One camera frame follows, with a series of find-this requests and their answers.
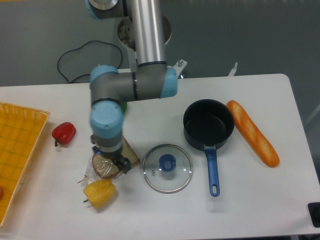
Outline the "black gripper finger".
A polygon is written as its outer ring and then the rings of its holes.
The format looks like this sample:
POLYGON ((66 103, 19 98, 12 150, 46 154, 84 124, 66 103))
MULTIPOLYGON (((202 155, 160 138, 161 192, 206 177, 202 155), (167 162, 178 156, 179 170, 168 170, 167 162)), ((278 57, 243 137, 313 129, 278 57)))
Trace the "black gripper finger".
POLYGON ((119 157, 117 160, 117 166, 124 174, 127 174, 128 171, 132 169, 131 161, 126 157, 119 157))

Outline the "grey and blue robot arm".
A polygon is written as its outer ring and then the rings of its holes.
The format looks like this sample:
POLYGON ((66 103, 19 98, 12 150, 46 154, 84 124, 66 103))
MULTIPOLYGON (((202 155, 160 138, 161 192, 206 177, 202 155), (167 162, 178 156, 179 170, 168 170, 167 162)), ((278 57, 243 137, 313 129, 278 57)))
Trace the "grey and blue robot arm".
POLYGON ((94 152, 101 154, 123 172, 131 162, 122 155, 124 113, 122 104, 173 97, 178 91, 176 70, 165 57, 163 15, 158 0, 87 0, 94 19, 128 17, 134 39, 134 66, 119 72, 100 65, 90 73, 91 110, 89 123, 94 152))

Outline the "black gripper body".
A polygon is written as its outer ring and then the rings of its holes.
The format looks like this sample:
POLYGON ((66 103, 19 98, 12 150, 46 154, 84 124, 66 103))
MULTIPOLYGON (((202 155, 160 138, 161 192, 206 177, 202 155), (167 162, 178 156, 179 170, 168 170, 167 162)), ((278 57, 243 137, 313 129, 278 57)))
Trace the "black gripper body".
POLYGON ((98 155, 102 160, 110 160, 114 165, 118 166, 118 158, 124 157, 119 150, 106 152, 98 147, 92 148, 95 155, 98 155))

